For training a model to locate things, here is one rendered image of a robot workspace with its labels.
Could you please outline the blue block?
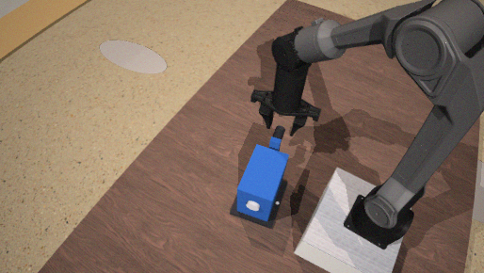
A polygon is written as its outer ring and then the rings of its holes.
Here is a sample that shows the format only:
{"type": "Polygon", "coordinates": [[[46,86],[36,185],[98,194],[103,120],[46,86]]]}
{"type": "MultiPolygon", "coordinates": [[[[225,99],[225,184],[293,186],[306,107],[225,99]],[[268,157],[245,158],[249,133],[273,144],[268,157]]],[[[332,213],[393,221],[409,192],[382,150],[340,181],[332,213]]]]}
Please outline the blue block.
{"type": "Polygon", "coordinates": [[[278,125],[269,142],[269,148],[256,144],[247,168],[237,188],[231,215],[272,229],[288,182],[278,189],[289,154],[279,152],[285,128],[278,125]],[[259,211],[258,211],[259,210],[259,211]]]}

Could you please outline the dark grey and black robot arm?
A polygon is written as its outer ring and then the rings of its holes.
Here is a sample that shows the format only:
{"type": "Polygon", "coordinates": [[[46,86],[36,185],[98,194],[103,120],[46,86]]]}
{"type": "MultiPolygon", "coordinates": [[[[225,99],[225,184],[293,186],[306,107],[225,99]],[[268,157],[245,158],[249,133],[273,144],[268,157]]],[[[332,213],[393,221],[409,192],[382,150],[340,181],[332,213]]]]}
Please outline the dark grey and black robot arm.
{"type": "Polygon", "coordinates": [[[478,0],[442,0],[433,7],[435,1],[347,24],[319,18],[272,42],[274,87],[285,97],[302,93],[312,63],[339,58],[347,48],[383,44],[387,57],[396,57],[435,104],[391,177],[365,197],[358,195],[344,223],[381,249],[408,231],[410,209],[425,195],[430,176],[484,111],[484,6],[478,0]]]}

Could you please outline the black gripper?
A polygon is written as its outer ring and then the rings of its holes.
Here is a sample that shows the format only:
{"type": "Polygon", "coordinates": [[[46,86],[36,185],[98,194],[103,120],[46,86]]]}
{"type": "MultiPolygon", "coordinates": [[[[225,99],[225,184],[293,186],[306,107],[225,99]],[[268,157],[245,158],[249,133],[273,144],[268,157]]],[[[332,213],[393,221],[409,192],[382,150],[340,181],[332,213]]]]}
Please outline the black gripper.
{"type": "MultiPolygon", "coordinates": [[[[303,91],[302,91],[303,93],[303,91]]],[[[273,91],[254,90],[251,94],[250,101],[253,103],[260,102],[259,114],[266,122],[266,128],[270,129],[273,121],[273,111],[283,116],[295,116],[293,127],[290,133],[293,134],[306,123],[308,117],[318,121],[321,109],[317,108],[303,99],[302,93],[297,97],[285,97],[279,94],[275,87],[273,91]]]]}

